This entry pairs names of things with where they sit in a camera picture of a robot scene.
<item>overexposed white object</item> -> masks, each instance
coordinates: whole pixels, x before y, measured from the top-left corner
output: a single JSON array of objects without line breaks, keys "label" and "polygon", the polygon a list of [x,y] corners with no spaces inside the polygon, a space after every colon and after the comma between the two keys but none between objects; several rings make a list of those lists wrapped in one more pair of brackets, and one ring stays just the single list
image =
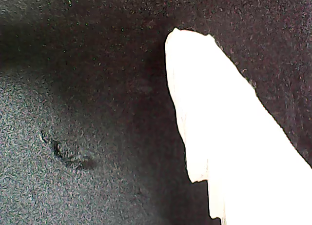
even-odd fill
[{"label": "overexposed white object", "polygon": [[223,225],[312,225],[312,169],[210,35],[175,28],[168,87],[192,183]]}]

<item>gray fabric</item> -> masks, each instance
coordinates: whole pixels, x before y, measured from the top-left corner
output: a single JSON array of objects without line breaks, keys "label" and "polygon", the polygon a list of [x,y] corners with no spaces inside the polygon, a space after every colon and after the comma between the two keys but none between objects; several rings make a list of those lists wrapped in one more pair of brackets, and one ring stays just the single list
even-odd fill
[{"label": "gray fabric", "polygon": [[[219,223],[206,184],[188,180],[166,87],[176,26],[217,39],[312,163],[311,0],[0,0],[0,11],[0,224]],[[95,164],[66,166],[43,130]]]}]

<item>white object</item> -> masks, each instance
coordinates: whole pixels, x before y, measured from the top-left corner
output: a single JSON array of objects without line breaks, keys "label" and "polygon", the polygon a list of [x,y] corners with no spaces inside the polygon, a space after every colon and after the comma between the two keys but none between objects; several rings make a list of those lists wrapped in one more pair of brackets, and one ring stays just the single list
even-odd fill
[{"label": "white object", "polygon": [[165,43],[168,87],[192,183],[223,225],[312,225],[312,169],[210,35]]}]

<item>dark fabric surface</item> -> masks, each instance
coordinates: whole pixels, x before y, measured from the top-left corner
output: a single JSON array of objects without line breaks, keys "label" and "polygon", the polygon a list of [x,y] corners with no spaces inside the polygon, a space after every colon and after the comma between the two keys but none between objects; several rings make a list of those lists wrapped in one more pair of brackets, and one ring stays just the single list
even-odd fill
[{"label": "dark fabric surface", "polygon": [[[176,26],[216,38],[312,164],[311,0],[0,0],[0,9],[0,223],[219,223],[206,184],[188,180],[166,86],[164,41]],[[66,168],[42,130],[92,151],[96,166]]]}]

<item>dark background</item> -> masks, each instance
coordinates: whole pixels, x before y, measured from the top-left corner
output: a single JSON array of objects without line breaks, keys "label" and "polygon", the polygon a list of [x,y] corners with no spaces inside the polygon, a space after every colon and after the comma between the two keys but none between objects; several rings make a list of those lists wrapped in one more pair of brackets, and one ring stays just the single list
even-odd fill
[{"label": "dark background", "polygon": [[[185,169],[165,75],[174,27],[215,37],[311,165],[311,3],[0,0],[0,223],[219,224]],[[64,167],[41,130],[97,166]]]}]

